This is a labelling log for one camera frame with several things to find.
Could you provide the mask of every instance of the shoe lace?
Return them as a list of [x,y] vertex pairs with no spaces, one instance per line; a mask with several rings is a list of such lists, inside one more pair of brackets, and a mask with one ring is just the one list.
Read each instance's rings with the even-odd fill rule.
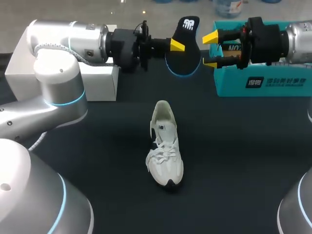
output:
[[150,171],[148,168],[148,163],[151,159],[153,159],[155,163],[161,164],[164,161],[168,161],[170,157],[176,157],[176,150],[174,149],[175,142],[175,140],[173,142],[164,141],[161,144],[158,144],[158,138],[156,138],[154,143],[156,143],[157,149],[151,150],[145,161],[148,171]]

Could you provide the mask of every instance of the shoe insole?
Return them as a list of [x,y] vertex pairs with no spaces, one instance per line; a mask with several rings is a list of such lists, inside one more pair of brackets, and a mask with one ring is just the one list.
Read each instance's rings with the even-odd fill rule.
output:
[[188,77],[195,73],[201,63],[201,54],[196,43],[199,17],[187,16],[180,19],[173,39],[185,45],[185,51],[166,53],[168,69],[176,76]]

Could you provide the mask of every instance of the sneaker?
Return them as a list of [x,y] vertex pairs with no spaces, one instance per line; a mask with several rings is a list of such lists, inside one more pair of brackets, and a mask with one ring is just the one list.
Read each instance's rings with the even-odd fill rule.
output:
[[175,187],[183,177],[183,161],[179,151],[176,121],[166,101],[156,104],[151,121],[153,146],[146,166],[156,182],[166,188]]

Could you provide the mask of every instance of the blue bottle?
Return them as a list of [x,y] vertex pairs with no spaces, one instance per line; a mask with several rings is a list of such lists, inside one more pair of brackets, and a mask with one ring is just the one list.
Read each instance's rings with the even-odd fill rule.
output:
[[242,0],[214,0],[214,8],[224,18],[235,18],[242,12]]
[[267,2],[267,3],[278,3],[282,0],[262,0],[262,1]]

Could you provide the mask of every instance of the black tabletop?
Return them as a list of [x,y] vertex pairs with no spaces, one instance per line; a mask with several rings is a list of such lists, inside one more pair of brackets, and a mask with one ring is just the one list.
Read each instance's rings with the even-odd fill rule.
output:
[[[145,166],[161,99],[185,167],[175,194]],[[13,100],[1,77],[0,104]],[[82,122],[49,132],[35,154],[88,197],[94,234],[277,234],[279,203],[312,162],[309,101],[220,98],[212,69],[177,78],[152,60],[147,73],[119,75],[116,102],[89,102]]]

